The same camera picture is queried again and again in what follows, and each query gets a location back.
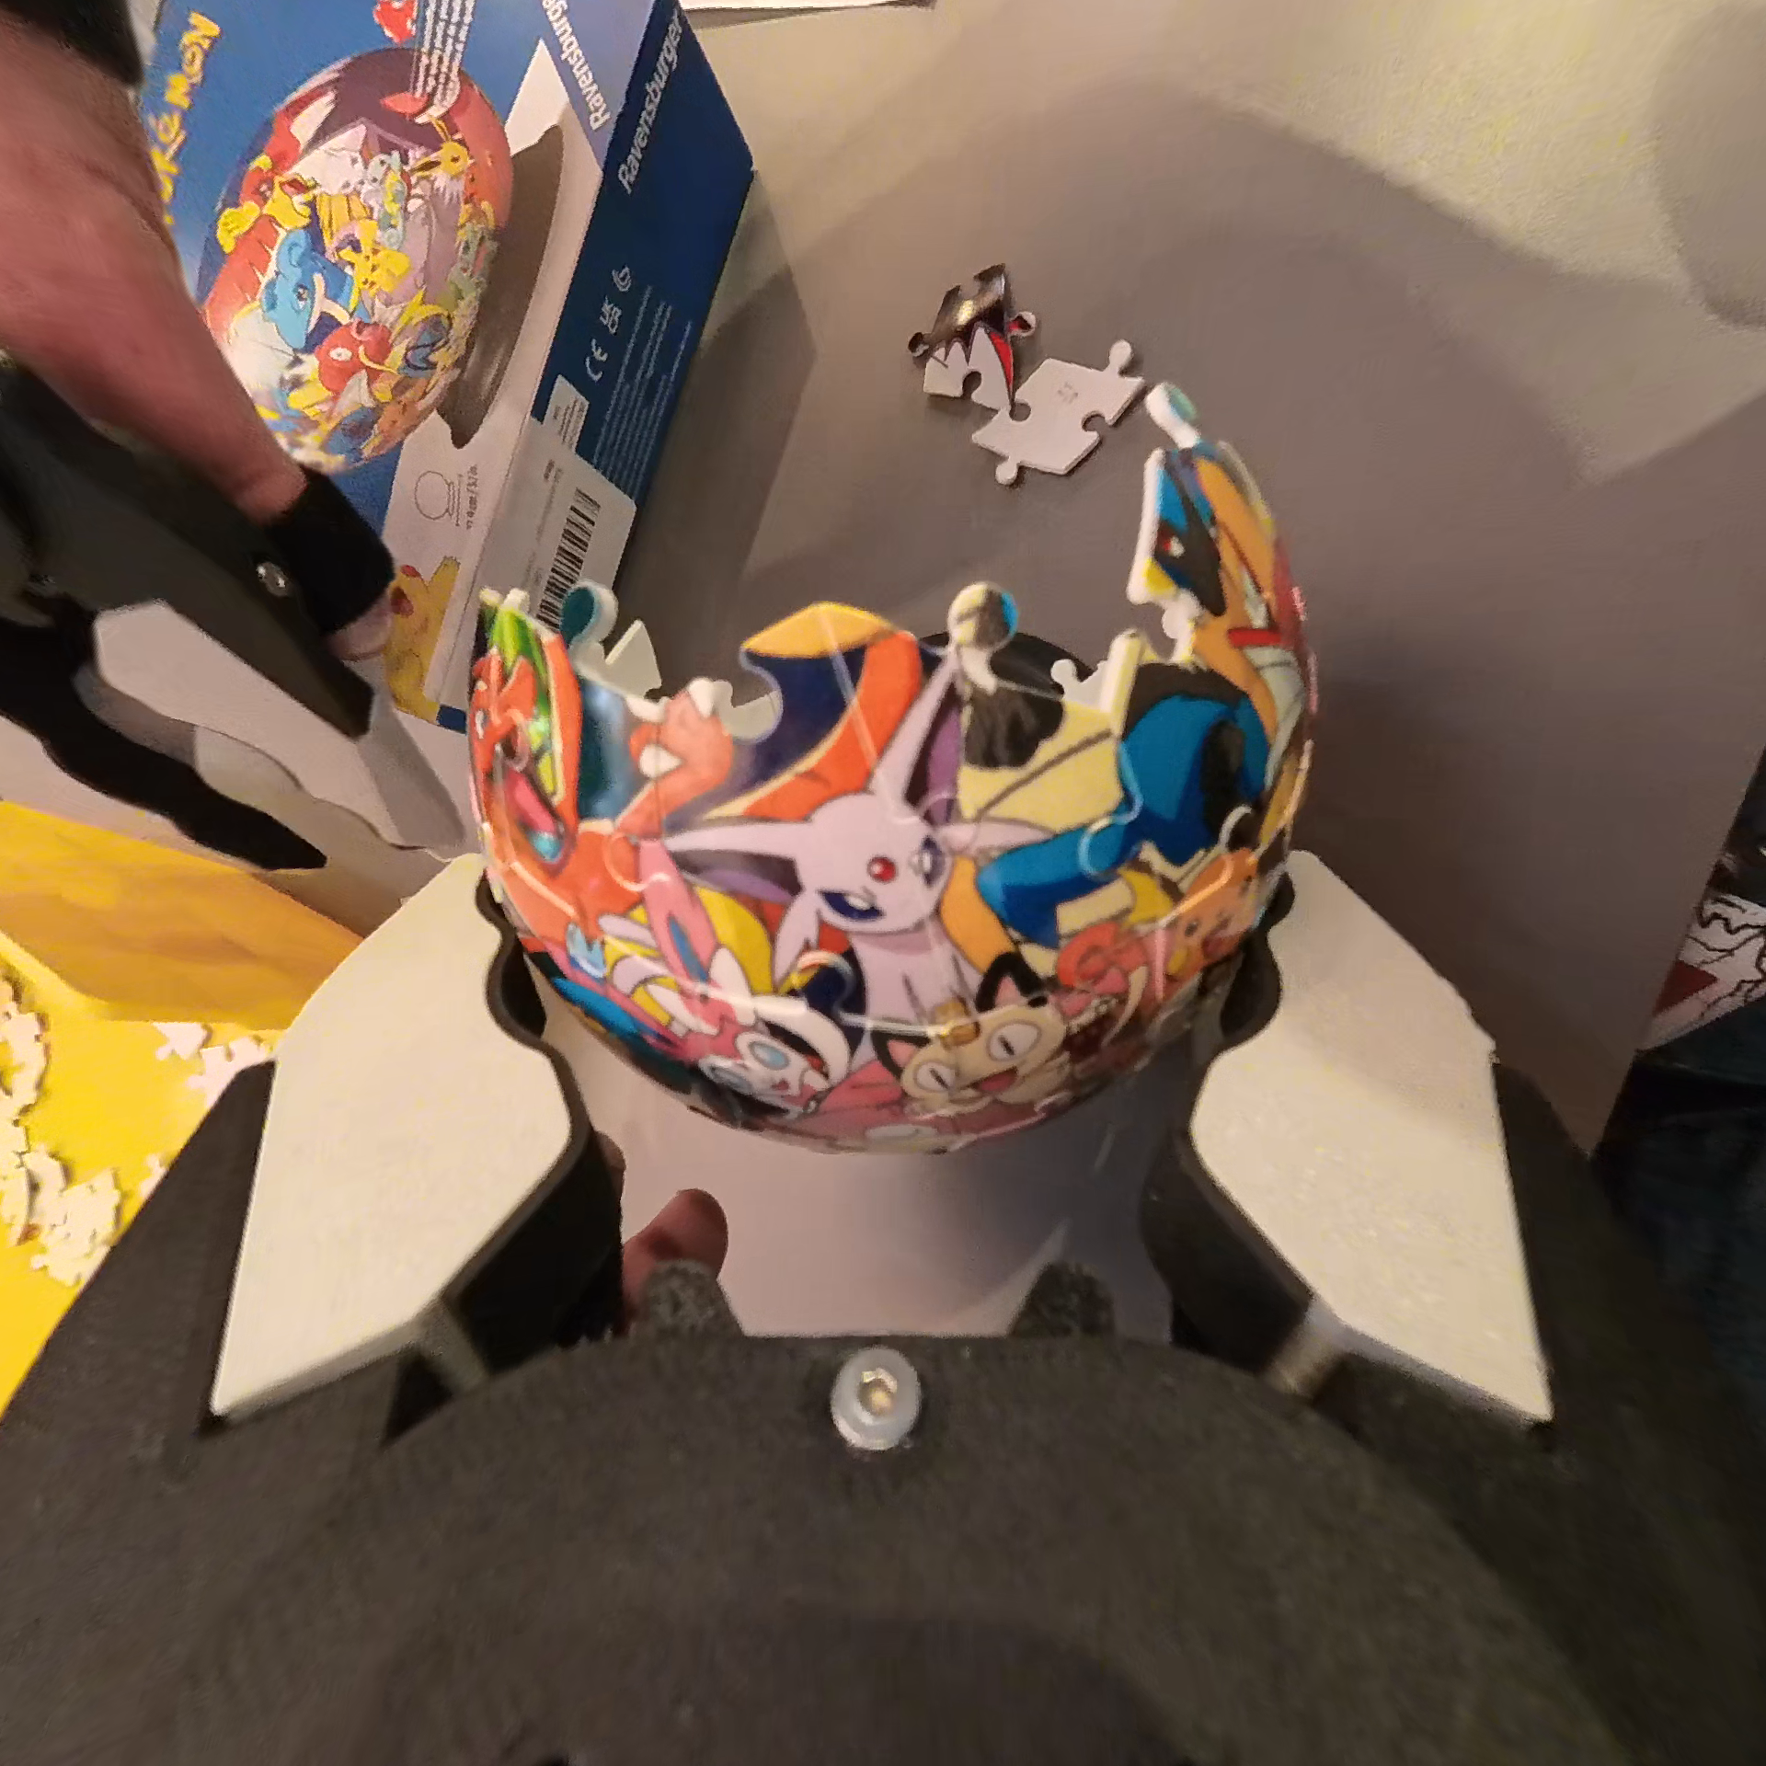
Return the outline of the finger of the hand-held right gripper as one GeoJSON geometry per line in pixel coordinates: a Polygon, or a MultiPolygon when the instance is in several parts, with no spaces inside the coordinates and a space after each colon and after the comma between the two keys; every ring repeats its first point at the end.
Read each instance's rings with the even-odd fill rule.
{"type": "Polygon", "coordinates": [[[187,733],[118,730],[79,716],[35,733],[2,722],[4,804],[255,872],[317,872],[324,852],[199,777],[187,733]]]}
{"type": "Polygon", "coordinates": [[[255,778],[274,804],[303,797],[358,815],[386,847],[463,852],[456,797],[406,730],[382,656],[352,647],[341,665],[370,693],[363,737],[301,706],[178,612],[144,603],[96,617],[86,698],[121,737],[213,789],[255,778]]]}

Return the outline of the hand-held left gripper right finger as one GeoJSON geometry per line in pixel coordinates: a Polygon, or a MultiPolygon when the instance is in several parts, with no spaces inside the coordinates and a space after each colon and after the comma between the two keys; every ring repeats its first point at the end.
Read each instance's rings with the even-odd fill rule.
{"type": "Polygon", "coordinates": [[[1141,1193],[1175,1324],[1296,1397],[1380,1363],[1549,1424],[1493,1044],[1453,984],[1296,853],[1195,1049],[1141,1193]]]}

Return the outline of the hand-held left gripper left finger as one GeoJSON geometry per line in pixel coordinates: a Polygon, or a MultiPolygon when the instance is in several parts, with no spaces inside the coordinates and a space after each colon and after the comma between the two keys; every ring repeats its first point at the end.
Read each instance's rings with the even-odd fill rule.
{"type": "Polygon", "coordinates": [[[274,1060],[211,1410],[399,1355],[450,1392],[616,1296],[621,1196],[475,858],[320,984],[274,1060]]]}

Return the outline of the yellow cardboard box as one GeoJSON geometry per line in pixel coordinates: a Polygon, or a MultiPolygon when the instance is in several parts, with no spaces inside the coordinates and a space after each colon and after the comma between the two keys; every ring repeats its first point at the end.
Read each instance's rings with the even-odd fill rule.
{"type": "MultiPolygon", "coordinates": [[[[250,872],[2,807],[2,982],[13,971],[50,1004],[278,1044],[360,942],[250,872]]],[[[34,1273],[4,1246],[2,1209],[4,1405],[93,1277],[65,1290],[34,1273]]]]}

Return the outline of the colourful puzzle ball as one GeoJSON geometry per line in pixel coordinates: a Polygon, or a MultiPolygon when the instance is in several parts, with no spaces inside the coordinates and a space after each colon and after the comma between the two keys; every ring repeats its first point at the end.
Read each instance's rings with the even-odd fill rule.
{"type": "Polygon", "coordinates": [[[488,891],[540,977],[707,1118],[943,1155],[1145,1069],[1235,976],[1289,865],[1318,709],[1306,608],[1241,453],[1144,408],[1130,626],[1079,665],[1004,588],[914,636],[815,603],[767,693],[663,694],[479,593],[466,733],[488,891]]]}

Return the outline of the white joined puzzle pieces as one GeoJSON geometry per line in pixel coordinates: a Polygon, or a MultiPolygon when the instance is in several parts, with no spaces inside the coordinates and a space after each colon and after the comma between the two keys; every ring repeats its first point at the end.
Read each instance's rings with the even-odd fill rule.
{"type": "Polygon", "coordinates": [[[1137,402],[1144,379],[1135,368],[1135,348],[1126,338],[1109,345],[1102,367],[1070,359],[1043,359],[1012,408],[994,413],[973,432],[973,443],[993,455],[994,479],[1003,488],[1019,484],[1023,474],[1070,475],[1137,402]]]}

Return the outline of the pile of white puzzle pieces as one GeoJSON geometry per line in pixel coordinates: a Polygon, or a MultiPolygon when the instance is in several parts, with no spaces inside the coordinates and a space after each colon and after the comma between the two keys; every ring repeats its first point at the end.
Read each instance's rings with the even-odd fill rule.
{"type": "Polygon", "coordinates": [[[193,1128],[275,1040],[201,1023],[113,1019],[2,982],[4,1246],[79,1290],[193,1128]]]}

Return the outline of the blue white puzzle box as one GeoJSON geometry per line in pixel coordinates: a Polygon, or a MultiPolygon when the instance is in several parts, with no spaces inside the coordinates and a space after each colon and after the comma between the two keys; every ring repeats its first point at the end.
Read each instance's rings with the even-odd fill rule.
{"type": "Polygon", "coordinates": [[[609,587],[753,184],[674,2],[157,4],[139,108],[208,333],[395,566],[463,730],[479,587],[609,587]]]}

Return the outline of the black red white puzzle piece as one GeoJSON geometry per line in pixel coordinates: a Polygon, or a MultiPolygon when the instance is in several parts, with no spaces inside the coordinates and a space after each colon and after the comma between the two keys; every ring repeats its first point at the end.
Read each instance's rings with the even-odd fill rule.
{"type": "Polygon", "coordinates": [[[1009,290],[1006,265],[993,264],[943,292],[934,321],[910,337],[909,354],[929,396],[1009,413],[1018,390],[1015,349],[1036,331],[1039,317],[1009,290]]]}

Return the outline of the person's left hand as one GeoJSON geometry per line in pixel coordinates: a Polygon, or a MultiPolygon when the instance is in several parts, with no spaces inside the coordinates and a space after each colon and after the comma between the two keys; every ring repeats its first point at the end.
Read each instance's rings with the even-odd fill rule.
{"type": "Polygon", "coordinates": [[[652,1222],[623,1246],[623,1294],[634,1306],[650,1277],[671,1264],[694,1264],[718,1274],[729,1252],[727,1219],[711,1195],[676,1193],[652,1222]]]}

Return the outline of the person's blue jeans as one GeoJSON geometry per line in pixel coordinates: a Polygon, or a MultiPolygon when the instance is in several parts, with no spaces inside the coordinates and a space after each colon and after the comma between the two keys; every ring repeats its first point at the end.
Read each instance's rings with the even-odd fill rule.
{"type": "Polygon", "coordinates": [[[1764,1408],[1764,1006],[1640,1052],[1595,1174],[1666,1285],[1764,1408]]]}

